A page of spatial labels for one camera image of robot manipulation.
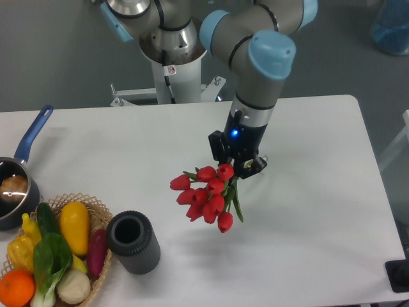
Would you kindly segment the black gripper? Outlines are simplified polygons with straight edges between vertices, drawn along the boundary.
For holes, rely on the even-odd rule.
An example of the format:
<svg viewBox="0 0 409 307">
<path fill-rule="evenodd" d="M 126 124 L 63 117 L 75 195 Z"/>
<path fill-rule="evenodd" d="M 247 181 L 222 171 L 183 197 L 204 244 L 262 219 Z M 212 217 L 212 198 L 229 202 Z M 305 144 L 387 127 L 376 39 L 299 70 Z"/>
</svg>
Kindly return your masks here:
<svg viewBox="0 0 409 307">
<path fill-rule="evenodd" d="M 235 176 L 249 178 L 267 167 L 265 157 L 258 156 L 259 144 L 266 126 L 248 127 L 228 120 L 224 132 L 216 130 L 208 136 L 213 159 L 219 164 L 234 160 Z"/>
</svg>

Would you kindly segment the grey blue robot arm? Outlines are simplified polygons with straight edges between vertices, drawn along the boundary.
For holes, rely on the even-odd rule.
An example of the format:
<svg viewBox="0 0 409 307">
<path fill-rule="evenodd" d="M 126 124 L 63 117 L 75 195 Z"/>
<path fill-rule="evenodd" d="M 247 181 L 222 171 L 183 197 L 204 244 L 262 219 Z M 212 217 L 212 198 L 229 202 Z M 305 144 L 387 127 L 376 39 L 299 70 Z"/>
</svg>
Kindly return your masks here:
<svg viewBox="0 0 409 307">
<path fill-rule="evenodd" d="M 100 9 L 121 41 L 137 40 L 151 62 L 159 104 L 198 102 L 201 60 L 209 54 L 239 80 L 223 131 L 210 134 L 213 158 L 248 178 L 266 167 L 259 144 L 296 47 L 290 34 L 312 22 L 316 1 L 254 1 L 238 15 L 217 10 L 193 18 L 190 1 L 102 1 Z"/>
</svg>

